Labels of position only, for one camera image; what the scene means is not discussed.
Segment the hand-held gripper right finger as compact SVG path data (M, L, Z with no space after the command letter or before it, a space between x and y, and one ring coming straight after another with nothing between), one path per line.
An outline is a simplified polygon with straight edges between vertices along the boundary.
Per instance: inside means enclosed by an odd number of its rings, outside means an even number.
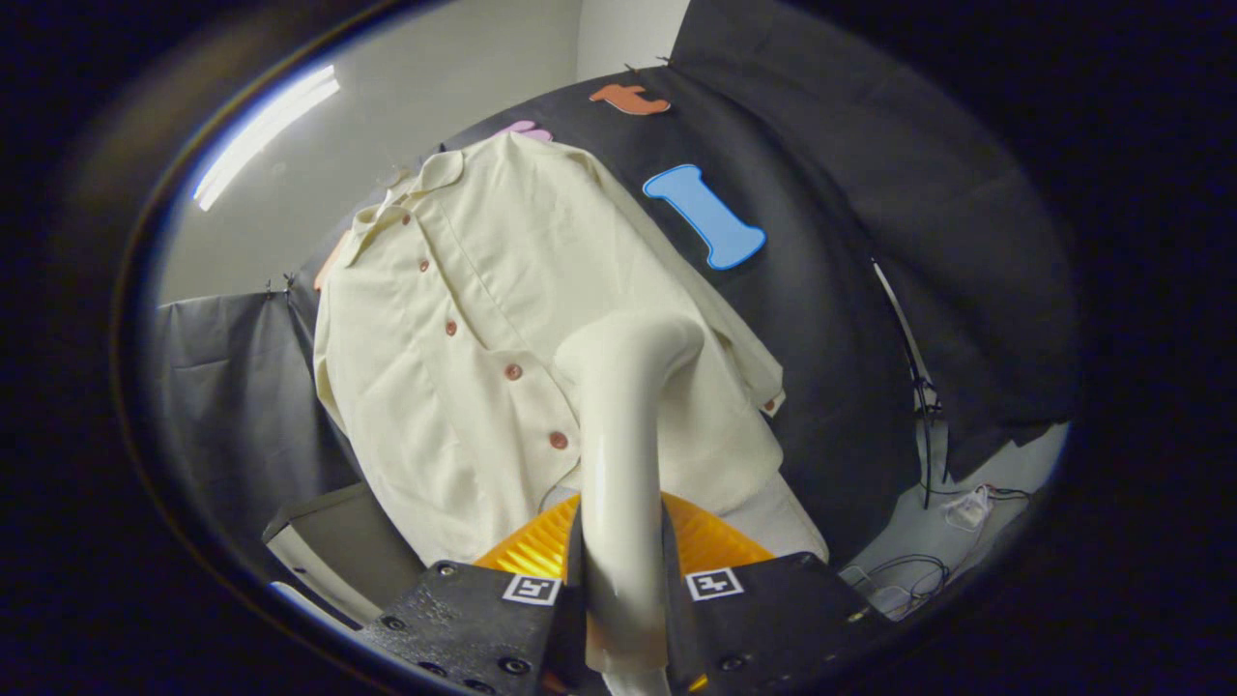
M672 694L821 695L893 633L816 555L776 556L703 507L662 504Z

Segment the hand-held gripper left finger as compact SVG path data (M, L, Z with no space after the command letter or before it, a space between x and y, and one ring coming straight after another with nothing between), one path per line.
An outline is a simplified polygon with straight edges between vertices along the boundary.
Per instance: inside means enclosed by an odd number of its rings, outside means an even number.
M476 564L439 561L357 637L375 651L489 695L584 695L579 494Z

